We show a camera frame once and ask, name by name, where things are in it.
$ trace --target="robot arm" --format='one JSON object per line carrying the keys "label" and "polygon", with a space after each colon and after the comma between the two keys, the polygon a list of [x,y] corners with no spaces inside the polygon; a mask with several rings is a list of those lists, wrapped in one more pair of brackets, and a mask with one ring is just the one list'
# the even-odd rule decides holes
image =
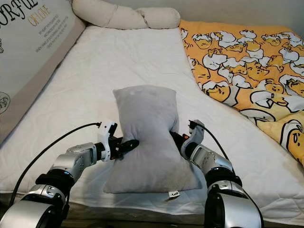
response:
{"label": "robot arm", "polygon": [[120,158],[138,146],[137,140],[122,143],[122,138],[114,137],[116,127],[114,122],[102,122],[99,143],[77,145],[58,156],[47,174],[41,174],[21,201],[9,208],[0,228],[59,228],[69,209],[66,198],[83,170],[98,160]]}
{"label": "robot arm", "polygon": [[171,133],[181,155],[195,164],[205,176],[208,197],[205,205],[206,228],[262,228],[262,215],[242,188],[231,162],[201,145],[204,124],[190,121],[190,134]]}

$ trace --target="bed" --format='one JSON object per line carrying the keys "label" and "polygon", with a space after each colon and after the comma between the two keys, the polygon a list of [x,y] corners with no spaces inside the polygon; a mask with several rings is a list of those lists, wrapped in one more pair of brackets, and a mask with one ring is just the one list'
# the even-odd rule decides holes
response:
{"label": "bed", "polygon": [[[304,225],[303,167],[246,117],[201,92],[178,28],[117,30],[88,26],[2,144],[1,202],[7,203],[21,172],[53,140],[86,123],[103,119],[119,123],[112,90],[135,85],[176,90],[180,133],[188,133],[189,119],[201,120],[226,150],[264,220]],[[37,176],[46,173],[67,148],[96,142],[96,133],[97,129],[86,128],[52,147],[29,170],[19,193],[27,192]],[[116,136],[122,136],[119,128]],[[208,135],[203,144],[219,151]],[[166,202],[166,193],[104,193],[112,166],[113,161],[99,162],[84,171],[71,191],[69,218],[167,219],[202,224],[207,189],[199,170],[195,173],[202,189],[181,192],[180,197]]]}

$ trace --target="white wall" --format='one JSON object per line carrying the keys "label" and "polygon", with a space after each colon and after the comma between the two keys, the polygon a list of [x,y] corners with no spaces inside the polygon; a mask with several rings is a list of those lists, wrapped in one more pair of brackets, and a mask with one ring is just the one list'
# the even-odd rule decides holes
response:
{"label": "white wall", "polygon": [[185,20],[285,25],[304,38],[304,0],[105,0],[139,7],[173,7]]}

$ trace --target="bed sheet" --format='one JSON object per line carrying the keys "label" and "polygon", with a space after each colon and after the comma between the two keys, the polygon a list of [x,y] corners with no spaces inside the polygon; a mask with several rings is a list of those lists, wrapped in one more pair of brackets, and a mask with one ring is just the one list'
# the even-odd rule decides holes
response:
{"label": "bed sheet", "polygon": [[[90,122],[119,122],[113,89],[135,85],[177,91],[180,133],[188,120],[209,128],[232,161],[243,186],[272,222],[304,224],[304,170],[279,144],[236,110],[203,94],[197,87],[177,29],[116,30],[89,26],[67,54],[18,127],[0,150],[0,193],[12,192],[27,164],[53,140]],[[19,192],[26,192],[55,158],[73,145],[96,142],[95,127],[78,131],[52,147],[29,170]],[[116,136],[122,136],[118,128]],[[206,134],[203,144],[219,151]],[[167,194],[106,194],[103,185],[113,162],[87,168],[72,188],[70,200],[90,207],[133,208],[172,215],[202,214],[201,190]]]}

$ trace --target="white mattress cover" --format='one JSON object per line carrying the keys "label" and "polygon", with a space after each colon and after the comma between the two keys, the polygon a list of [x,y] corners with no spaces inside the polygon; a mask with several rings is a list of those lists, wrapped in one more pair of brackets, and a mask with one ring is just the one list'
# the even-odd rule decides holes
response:
{"label": "white mattress cover", "polygon": [[[177,91],[180,133],[199,119],[218,138],[244,188],[267,221],[304,224],[304,170],[274,140],[236,110],[204,95],[187,62],[178,29],[116,30],[88,27],[68,53],[18,127],[0,150],[0,192],[12,192],[28,163],[67,131],[90,122],[118,123],[113,89],[150,84]],[[26,192],[55,158],[76,144],[96,142],[96,127],[67,137],[30,169],[19,192]],[[205,134],[203,143],[219,151]],[[179,214],[203,213],[204,189],[167,194],[106,194],[103,185],[113,162],[87,168],[71,191],[71,201],[91,207],[148,209]]]}

